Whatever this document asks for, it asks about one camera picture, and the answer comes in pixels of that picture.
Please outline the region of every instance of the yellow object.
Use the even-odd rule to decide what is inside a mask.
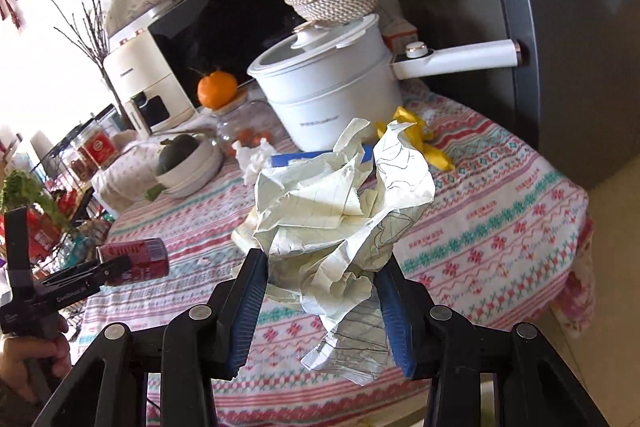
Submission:
[[[444,152],[425,143],[426,141],[433,140],[434,134],[432,130],[427,128],[427,124],[422,118],[416,116],[404,107],[399,106],[392,119],[397,120],[399,123],[415,123],[415,125],[405,129],[404,134],[409,139],[409,143],[414,146],[414,149],[422,153],[428,164],[433,165],[441,171],[450,171],[456,168],[451,158]],[[378,131],[378,137],[382,138],[382,135],[386,132],[386,123],[378,122],[376,124],[376,130]]]
[[[238,90],[238,81],[231,73],[214,71],[198,83],[198,100],[204,107],[220,109],[231,102]]]

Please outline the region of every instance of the orange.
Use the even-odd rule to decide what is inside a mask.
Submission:
[[[198,83],[198,100],[204,107],[220,109],[231,102],[238,90],[238,81],[231,73],[215,71]]]

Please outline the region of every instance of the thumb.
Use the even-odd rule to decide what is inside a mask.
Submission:
[[[4,341],[2,354],[13,360],[46,359],[56,354],[56,344],[35,337],[13,337]]]

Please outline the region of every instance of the avocado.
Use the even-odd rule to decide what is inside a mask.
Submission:
[[[200,142],[190,134],[180,134],[173,140],[163,140],[161,143],[165,147],[158,158],[157,176],[175,169],[191,156],[200,145]]]

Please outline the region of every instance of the metal screw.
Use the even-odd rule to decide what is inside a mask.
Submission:
[[[440,305],[431,308],[429,314],[437,321],[448,321],[453,316],[453,312],[450,308]]]
[[[202,321],[207,317],[209,317],[210,314],[211,314],[211,308],[209,308],[204,304],[199,304],[189,310],[189,316],[194,321]]]
[[[535,339],[538,334],[538,330],[533,324],[523,322],[522,324],[518,324],[516,327],[516,333],[523,339]]]
[[[110,341],[115,341],[124,335],[124,326],[122,324],[112,324],[104,330],[104,336]]]

